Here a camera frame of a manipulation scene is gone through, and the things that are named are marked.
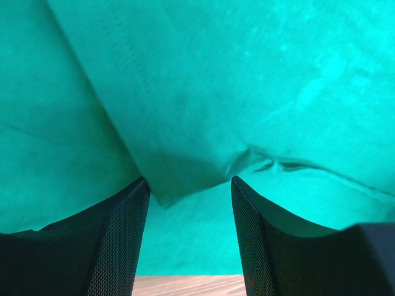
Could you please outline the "green t shirt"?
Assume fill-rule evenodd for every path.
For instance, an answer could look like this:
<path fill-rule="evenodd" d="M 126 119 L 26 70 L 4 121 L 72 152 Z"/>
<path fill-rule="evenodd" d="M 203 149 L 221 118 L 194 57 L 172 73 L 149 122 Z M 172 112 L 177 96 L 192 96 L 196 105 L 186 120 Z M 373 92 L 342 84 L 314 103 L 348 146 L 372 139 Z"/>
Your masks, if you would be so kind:
<path fill-rule="evenodd" d="M 239 274 L 230 180 L 394 221 L 393 1 L 2 1 L 1 232 L 139 177 L 138 273 Z"/>

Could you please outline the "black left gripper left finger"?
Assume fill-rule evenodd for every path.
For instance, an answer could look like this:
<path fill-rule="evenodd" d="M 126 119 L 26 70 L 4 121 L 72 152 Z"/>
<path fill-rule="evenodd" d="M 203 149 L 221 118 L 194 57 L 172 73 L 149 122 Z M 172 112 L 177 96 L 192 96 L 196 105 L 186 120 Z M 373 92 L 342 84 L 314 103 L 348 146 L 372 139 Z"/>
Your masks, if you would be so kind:
<path fill-rule="evenodd" d="M 150 190 L 139 178 L 38 231 L 1 235 L 2 295 L 131 295 Z"/>

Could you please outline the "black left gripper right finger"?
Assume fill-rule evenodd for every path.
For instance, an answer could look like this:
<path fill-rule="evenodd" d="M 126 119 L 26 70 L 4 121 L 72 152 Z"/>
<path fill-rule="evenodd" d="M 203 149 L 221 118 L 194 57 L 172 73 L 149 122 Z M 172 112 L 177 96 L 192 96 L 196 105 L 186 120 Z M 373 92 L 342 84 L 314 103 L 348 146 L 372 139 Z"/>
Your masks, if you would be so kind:
<path fill-rule="evenodd" d="M 297 216 L 231 180 L 248 295 L 393 295 L 394 224 L 335 230 Z"/>

